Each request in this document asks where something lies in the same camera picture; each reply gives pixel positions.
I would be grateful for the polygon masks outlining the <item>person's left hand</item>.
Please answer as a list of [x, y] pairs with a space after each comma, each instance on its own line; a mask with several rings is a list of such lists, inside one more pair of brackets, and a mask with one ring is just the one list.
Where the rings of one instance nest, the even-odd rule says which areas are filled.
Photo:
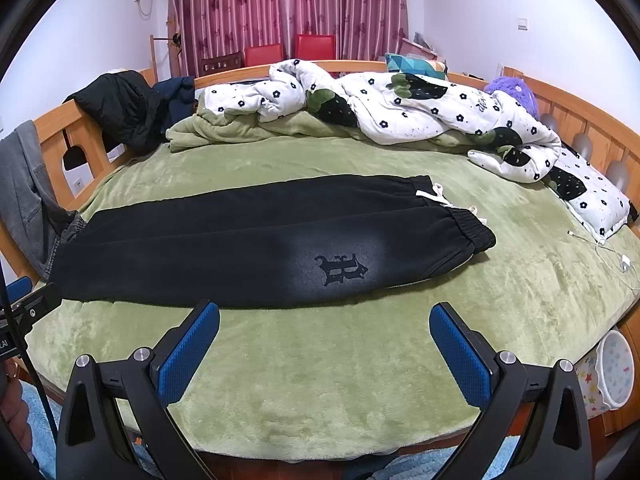
[[20, 381], [15, 377], [9, 378], [1, 400], [1, 414], [22, 450], [31, 456], [32, 428], [28, 422], [29, 408], [22, 399], [22, 392]]

